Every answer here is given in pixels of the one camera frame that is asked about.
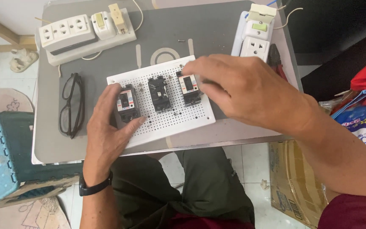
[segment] table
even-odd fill
[[[113,0],[66,1],[65,4],[57,2],[52,1],[45,6],[43,19],[58,21],[80,14],[91,15],[108,10],[108,5],[114,3]],[[136,27],[140,23],[141,15],[135,4],[129,0],[116,2],[120,8],[127,8],[132,24]],[[92,61],[79,59],[63,64],[62,78],[58,78],[57,67],[48,63],[46,51],[41,49],[33,163],[48,164],[84,159],[87,145],[85,125],[99,95],[107,85],[106,77],[138,68],[135,54],[137,44],[141,46],[141,67],[151,65],[152,55],[160,53],[161,48],[166,48],[163,49],[166,54],[162,54],[164,56],[156,58],[157,60],[185,57],[192,52],[196,57],[212,53],[230,54],[239,16],[242,11],[248,11],[251,7],[250,1],[235,0],[204,0],[201,2],[203,5],[195,0],[137,2],[144,11],[144,22],[136,32],[137,40],[105,50]],[[267,4],[270,0],[255,2]],[[286,18],[283,12],[279,12],[275,18],[275,27],[281,26],[282,22],[286,22]],[[178,42],[179,39],[192,39],[193,47],[189,47],[189,42]],[[275,30],[271,43],[277,44],[289,82],[302,90],[287,28]],[[86,119],[83,131],[71,140],[58,130],[58,116],[64,106],[59,94],[64,82],[73,72],[83,76],[86,85]],[[212,103],[212,107],[216,123],[126,149],[124,155],[291,139],[290,136],[228,119],[215,103]]]

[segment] black wristwatch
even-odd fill
[[[79,182],[80,196],[96,194],[97,192],[100,192],[103,189],[105,189],[108,185],[111,185],[111,182],[112,182],[112,172],[109,171],[109,176],[107,179],[105,179],[103,182],[99,183],[98,185],[94,185],[92,187],[87,188],[83,175],[80,175],[80,182]]]

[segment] cardboard box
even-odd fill
[[[328,201],[295,140],[269,145],[272,207],[316,229]]]

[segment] slipper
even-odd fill
[[[12,58],[12,60],[9,62],[11,65],[11,70],[16,73],[25,71],[39,58],[38,53],[28,51],[27,49],[12,49],[11,53],[17,56],[16,58]]]

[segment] red shirt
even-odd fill
[[[251,223],[216,220],[177,213],[169,222],[173,229],[254,229]],[[318,229],[366,229],[366,196],[339,195],[324,209]]]

